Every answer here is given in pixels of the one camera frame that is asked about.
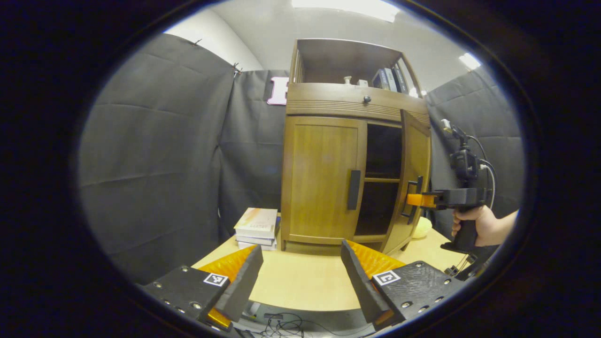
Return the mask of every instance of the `book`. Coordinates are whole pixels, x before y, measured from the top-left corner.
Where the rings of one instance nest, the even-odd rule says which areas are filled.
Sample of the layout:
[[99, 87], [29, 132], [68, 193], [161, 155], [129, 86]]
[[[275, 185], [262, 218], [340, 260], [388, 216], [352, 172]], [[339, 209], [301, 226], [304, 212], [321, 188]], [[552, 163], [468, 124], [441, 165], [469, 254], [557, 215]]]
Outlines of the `book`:
[[386, 73], [386, 78], [388, 79], [390, 91], [398, 92], [397, 85], [394, 82], [394, 76], [392, 75], [392, 70], [390, 68], [384, 68], [384, 72]]
[[277, 209], [248, 208], [234, 226], [236, 235], [259, 238], [275, 238]]
[[275, 238], [260, 238], [260, 237], [249, 237], [249, 236], [240, 236], [236, 234], [236, 240], [238, 242], [246, 242], [252, 244], [261, 244], [261, 245], [272, 245], [275, 241]]
[[405, 77], [403, 76], [403, 72], [401, 72], [401, 69], [398, 68], [398, 64], [394, 66], [393, 70], [394, 72], [392, 73], [392, 75], [394, 76], [394, 79], [397, 82], [398, 92], [409, 94], [409, 90], [407, 89], [407, 85], [405, 82]]
[[[259, 245], [259, 244], [238, 241], [238, 249], [248, 248], [253, 245]], [[261, 249], [262, 250], [276, 250], [277, 246], [278, 246], [278, 242], [274, 239], [272, 245], [261, 245]]]
[[390, 86], [388, 85], [388, 77], [383, 69], [378, 69], [376, 75], [374, 75], [374, 78], [371, 80], [371, 83], [375, 88], [390, 90]]

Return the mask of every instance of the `ceiling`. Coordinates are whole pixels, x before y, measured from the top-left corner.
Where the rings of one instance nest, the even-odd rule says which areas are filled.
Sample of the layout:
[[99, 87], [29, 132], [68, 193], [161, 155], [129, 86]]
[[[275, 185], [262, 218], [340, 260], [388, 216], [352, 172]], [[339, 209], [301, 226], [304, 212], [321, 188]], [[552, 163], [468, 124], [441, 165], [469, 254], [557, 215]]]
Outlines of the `ceiling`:
[[467, 72], [458, 59], [465, 50], [405, 11], [389, 23], [345, 11], [295, 9], [291, 0], [229, 0], [211, 9], [264, 69], [289, 69], [297, 38], [341, 38], [403, 51], [425, 90]]

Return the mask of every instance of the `wooden table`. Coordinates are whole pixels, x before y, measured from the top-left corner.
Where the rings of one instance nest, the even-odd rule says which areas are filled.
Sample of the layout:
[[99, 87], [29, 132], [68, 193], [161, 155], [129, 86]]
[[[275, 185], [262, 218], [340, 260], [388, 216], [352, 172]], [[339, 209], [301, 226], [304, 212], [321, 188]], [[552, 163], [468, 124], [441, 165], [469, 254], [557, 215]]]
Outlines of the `wooden table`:
[[[308, 245], [289, 242], [286, 251], [263, 251], [263, 266], [250, 300], [288, 309], [309, 311], [342, 311], [359, 309], [359, 301], [340, 259], [339, 246]], [[443, 271], [457, 265], [462, 254], [443, 250], [448, 240], [431, 229], [425, 238], [413, 239], [405, 251], [391, 257], [403, 263], [416, 260]], [[235, 236], [192, 265], [210, 263], [238, 250]]]

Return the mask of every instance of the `human hand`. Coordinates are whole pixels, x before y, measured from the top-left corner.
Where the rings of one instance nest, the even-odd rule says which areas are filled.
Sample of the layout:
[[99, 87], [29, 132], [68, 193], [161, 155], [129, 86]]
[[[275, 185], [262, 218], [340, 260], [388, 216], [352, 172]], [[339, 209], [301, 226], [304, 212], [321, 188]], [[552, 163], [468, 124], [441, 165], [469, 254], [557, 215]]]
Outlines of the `human hand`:
[[508, 230], [505, 229], [505, 224], [502, 220], [497, 219], [487, 206], [480, 206], [470, 209], [466, 212], [453, 211], [453, 232], [454, 237], [461, 229], [461, 221], [474, 220], [476, 221], [476, 237], [475, 246], [485, 247], [487, 245], [499, 245], [507, 237]]

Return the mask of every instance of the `wooden cabinet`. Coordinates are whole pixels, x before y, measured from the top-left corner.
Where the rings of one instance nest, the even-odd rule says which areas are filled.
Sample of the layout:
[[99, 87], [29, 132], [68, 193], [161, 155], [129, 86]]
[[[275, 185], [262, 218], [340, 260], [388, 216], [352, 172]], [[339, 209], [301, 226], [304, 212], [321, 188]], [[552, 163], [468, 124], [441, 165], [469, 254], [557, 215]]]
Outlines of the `wooden cabinet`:
[[413, 221], [402, 215], [409, 181], [430, 174], [425, 101], [343, 84], [403, 61], [390, 48], [347, 40], [297, 40], [284, 134], [282, 249], [286, 242], [338, 245], [350, 239], [385, 253], [404, 248]]

